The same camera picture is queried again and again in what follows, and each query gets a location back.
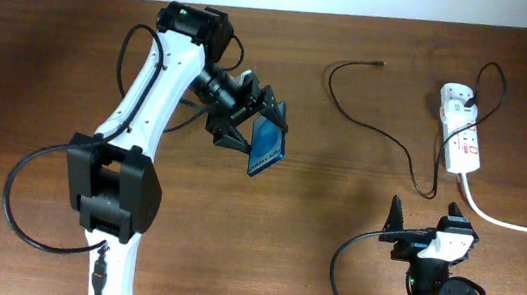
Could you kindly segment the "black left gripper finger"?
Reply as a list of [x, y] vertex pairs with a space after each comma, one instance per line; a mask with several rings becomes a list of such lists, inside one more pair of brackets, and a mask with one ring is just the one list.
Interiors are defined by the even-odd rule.
[[275, 126], [281, 128], [284, 132], [288, 132], [289, 128], [285, 115], [280, 111], [280, 105], [276, 101], [273, 89], [270, 85], [266, 85], [261, 90], [262, 97], [260, 98], [260, 114], [271, 121]]
[[213, 143], [217, 147], [237, 150], [247, 155], [251, 152], [251, 145], [230, 123], [222, 123], [213, 130]]

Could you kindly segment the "blue Galaxy smartphone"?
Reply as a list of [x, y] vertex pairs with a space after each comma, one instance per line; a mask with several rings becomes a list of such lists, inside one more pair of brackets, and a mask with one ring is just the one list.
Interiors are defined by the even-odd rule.
[[248, 176], [255, 176], [285, 157], [285, 131], [259, 116], [253, 122]]

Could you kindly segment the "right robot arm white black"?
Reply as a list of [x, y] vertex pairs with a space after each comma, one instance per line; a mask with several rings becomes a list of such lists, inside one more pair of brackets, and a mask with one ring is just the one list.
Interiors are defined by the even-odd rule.
[[483, 287], [450, 268], [468, 259], [479, 237], [456, 203], [434, 227], [407, 230], [401, 199], [392, 198], [381, 242], [393, 244], [390, 257], [408, 264], [405, 286], [408, 295], [486, 295]]

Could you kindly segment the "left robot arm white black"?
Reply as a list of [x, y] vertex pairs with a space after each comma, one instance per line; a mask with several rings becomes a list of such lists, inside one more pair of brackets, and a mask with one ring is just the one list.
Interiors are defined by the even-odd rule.
[[139, 242], [162, 199], [156, 149], [185, 91], [205, 105], [214, 145], [247, 155], [248, 175], [285, 156], [286, 104], [251, 70], [233, 77], [219, 67], [236, 37], [226, 13], [172, 2], [152, 37], [119, 106], [94, 135], [75, 134], [67, 152], [69, 202], [91, 249], [87, 295], [134, 295]]

